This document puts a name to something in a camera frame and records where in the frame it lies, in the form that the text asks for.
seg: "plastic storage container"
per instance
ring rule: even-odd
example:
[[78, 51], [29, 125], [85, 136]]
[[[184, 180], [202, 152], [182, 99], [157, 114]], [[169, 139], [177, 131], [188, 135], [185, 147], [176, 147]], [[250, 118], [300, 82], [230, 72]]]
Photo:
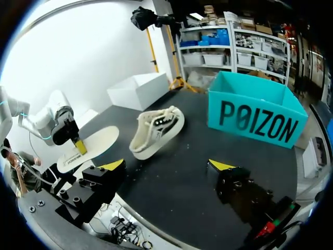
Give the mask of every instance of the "plastic storage container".
[[257, 41], [257, 40], [251, 40], [252, 44], [253, 44], [253, 48], [258, 50], [258, 51], [261, 51], [262, 49], [262, 42], [260, 41]]
[[203, 65], [203, 57], [199, 52], [184, 54], [185, 64], [187, 66], [200, 66]]
[[201, 39], [202, 39], [203, 41], [208, 41], [208, 42], [209, 42], [209, 36], [208, 36], [208, 35], [203, 35], [203, 36], [201, 37]]
[[230, 45], [229, 35], [227, 29], [219, 29], [217, 30], [217, 35], [220, 39], [221, 45]]
[[224, 55], [203, 54], [204, 64], [208, 66], [223, 66]]
[[268, 59], [261, 56], [254, 56], [254, 66], [258, 69], [267, 70]]
[[244, 66], [251, 66], [251, 54], [237, 52], [238, 63]]
[[198, 42], [199, 46], [209, 46], [209, 41], [200, 41]]
[[272, 45], [270, 43], [264, 42], [262, 43], [262, 50], [272, 53]]
[[181, 47], [197, 46], [197, 45], [198, 45], [198, 41], [181, 42]]
[[286, 148], [295, 145], [308, 120], [287, 86], [247, 74], [220, 71], [208, 100], [210, 128]]
[[210, 45], [221, 45], [220, 38], [218, 38], [218, 37], [209, 37], [209, 44]]

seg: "light fixture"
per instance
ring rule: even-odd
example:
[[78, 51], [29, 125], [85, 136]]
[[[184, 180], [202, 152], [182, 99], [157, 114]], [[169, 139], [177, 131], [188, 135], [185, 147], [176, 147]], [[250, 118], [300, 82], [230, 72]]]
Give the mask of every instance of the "light fixture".
[[203, 16], [199, 15], [198, 13], [192, 13], [192, 14], [189, 14], [189, 15], [198, 19], [199, 21], [201, 21], [203, 19]]

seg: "shoe sole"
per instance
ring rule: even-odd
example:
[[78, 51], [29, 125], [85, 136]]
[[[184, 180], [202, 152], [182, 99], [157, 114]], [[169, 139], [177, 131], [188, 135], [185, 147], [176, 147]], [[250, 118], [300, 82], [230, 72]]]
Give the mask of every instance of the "shoe sole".
[[166, 145], [172, 138], [179, 134], [185, 124], [185, 117], [184, 114], [180, 111], [178, 122], [176, 125], [166, 133], [157, 143], [153, 144], [152, 146], [146, 148], [144, 151], [140, 153], [132, 152], [134, 157], [138, 160], [146, 160], [153, 156], [161, 147]]

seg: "ceiling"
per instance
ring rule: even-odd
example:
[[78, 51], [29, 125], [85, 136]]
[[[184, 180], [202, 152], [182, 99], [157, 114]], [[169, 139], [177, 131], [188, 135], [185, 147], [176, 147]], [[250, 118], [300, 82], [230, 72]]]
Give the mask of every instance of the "ceiling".
[[259, 22], [284, 23], [292, 21], [292, 11], [280, 1], [275, 0], [169, 0], [173, 12], [178, 18], [190, 13], [204, 14], [204, 5], [213, 5], [217, 15], [231, 11], [239, 16], [255, 17]]

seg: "white bin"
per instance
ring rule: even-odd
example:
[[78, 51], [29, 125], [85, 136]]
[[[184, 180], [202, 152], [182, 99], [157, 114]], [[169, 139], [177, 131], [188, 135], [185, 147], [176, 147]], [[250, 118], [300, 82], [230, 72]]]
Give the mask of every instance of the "white bin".
[[244, 66], [251, 66], [251, 54], [237, 52], [238, 63]]
[[144, 111], [169, 91], [169, 83], [166, 73], [139, 74], [107, 91], [114, 105]]
[[224, 55], [203, 54], [204, 64], [208, 66], [223, 66]]
[[200, 66], [203, 65], [203, 57], [199, 52], [184, 54], [185, 65], [187, 66]]
[[270, 43], [262, 43], [262, 50], [272, 53], [272, 45]]
[[267, 70], [268, 59], [261, 56], [254, 56], [254, 66], [258, 69]]
[[261, 51], [261, 46], [262, 46], [262, 42], [257, 41], [257, 40], [251, 40], [252, 44], [253, 44], [253, 48]]

